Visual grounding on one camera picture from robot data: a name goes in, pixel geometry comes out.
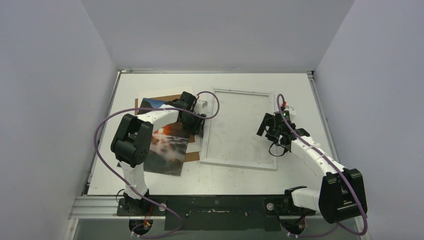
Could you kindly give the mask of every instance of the printed photograph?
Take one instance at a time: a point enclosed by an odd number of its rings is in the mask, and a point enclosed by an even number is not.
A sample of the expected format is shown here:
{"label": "printed photograph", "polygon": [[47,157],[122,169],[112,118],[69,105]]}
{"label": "printed photograph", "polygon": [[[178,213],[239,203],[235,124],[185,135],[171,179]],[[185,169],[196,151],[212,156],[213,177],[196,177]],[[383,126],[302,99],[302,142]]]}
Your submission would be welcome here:
{"label": "printed photograph", "polygon": [[[159,108],[166,102],[166,100],[161,99],[167,100],[169,96],[154,99],[143,98],[140,107]],[[138,114],[148,112],[141,110],[138,111]],[[144,170],[151,173],[180,176],[189,138],[190,134],[183,130],[183,125],[180,122],[169,124],[154,132],[151,137],[149,155],[144,161]]]}

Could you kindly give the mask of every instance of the gray floor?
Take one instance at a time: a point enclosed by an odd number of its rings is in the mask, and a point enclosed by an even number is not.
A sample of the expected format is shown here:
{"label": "gray floor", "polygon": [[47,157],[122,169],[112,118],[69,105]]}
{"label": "gray floor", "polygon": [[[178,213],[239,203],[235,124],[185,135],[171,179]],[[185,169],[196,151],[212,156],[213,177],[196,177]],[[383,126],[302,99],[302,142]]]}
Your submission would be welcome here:
{"label": "gray floor", "polygon": [[[321,219],[306,219],[307,227],[303,234],[320,234],[328,231],[331,225]],[[355,221],[343,222],[346,226],[357,230]],[[163,233],[165,221],[156,220],[154,227],[146,234],[156,235]],[[160,239],[167,240],[281,240],[285,239],[286,232],[267,232],[262,229],[251,229],[246,231],[178,231]],[[130,237],[127,219],[80,219],[75,232],[74,240],[134,240]],[[338,228],[331,235],[320,238],[308,238],[313,240],[360,240],[360,237],[352,235]]]}

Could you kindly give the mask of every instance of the gray wall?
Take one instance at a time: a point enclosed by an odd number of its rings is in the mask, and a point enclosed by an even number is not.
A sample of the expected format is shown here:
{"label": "gray wall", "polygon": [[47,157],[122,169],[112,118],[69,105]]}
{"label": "gray wall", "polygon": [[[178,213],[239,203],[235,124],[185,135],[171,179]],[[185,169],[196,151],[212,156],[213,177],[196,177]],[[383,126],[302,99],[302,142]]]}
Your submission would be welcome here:
{"label": "gray wall", "polygon": [[61,239],[115,67],[79,0],[6,0],[0,73],[0,239]]}
{"label": "gray wall", "polygon": [[120,69],[314,70],[354,0],[82,0]]}
{"label": "gray wall", "polygon": [[340,161],[364,177],[374,240],[424,239],[424,1],[357,0],[315,72]]}

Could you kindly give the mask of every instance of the metal bolt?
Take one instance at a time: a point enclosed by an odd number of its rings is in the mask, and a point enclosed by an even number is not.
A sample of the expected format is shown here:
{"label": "metal bolt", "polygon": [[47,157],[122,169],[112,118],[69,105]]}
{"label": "metal bolt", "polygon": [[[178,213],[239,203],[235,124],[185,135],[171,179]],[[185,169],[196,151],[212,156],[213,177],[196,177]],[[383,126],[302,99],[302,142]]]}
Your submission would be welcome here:
{"label": "metal bolt", "polygon": [[269,211],[274,210],[274,203],[270,202],[266,205],[266,209],[268,209]]}
{"label": "metal bolt", "polygon": [[[165,204],[165,203],[161,203],[160,205],[162,205],[162,206],[164,206],[164,207],[166,207],[167,205]],[[165,211],[165,208],[163,208],[163,207],[159,207],[159,211],[161,211],[161,212],[163,212],[163,211]]]}

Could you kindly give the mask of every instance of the white tabletop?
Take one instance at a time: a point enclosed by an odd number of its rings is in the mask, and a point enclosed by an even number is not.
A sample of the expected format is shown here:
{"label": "white tabletop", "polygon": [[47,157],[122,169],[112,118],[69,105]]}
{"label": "white tabletop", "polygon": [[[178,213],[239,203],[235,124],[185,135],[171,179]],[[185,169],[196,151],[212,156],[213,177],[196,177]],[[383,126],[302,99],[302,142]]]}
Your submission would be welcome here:
{"label": "white tabletop", "polygon": [[[195,93],[212,87],[255,90],[284,94],[287,104],[294,107],[294,122],[306,129],[315,142],[331,155],[319,110],[305,73],[126,73],[121,74],[111,106],[111,113],[134,107],[139,92],[190,86]],[[212,100],[201,95],[200,99]],[[118,161],[110,144],[121,121],[116,116],[108,121],[100,143],[100,153],[118,173]],[[97,157],[88,195],[115,195],[125,184],[111,173]],[[278,157],[277,170],[247,169],[186,162],[181,176],[145,172],[145,181],[152,195],[265,195],[282,194],[297,186],[319,190],[317,177],[305,163],[292,153]]]}

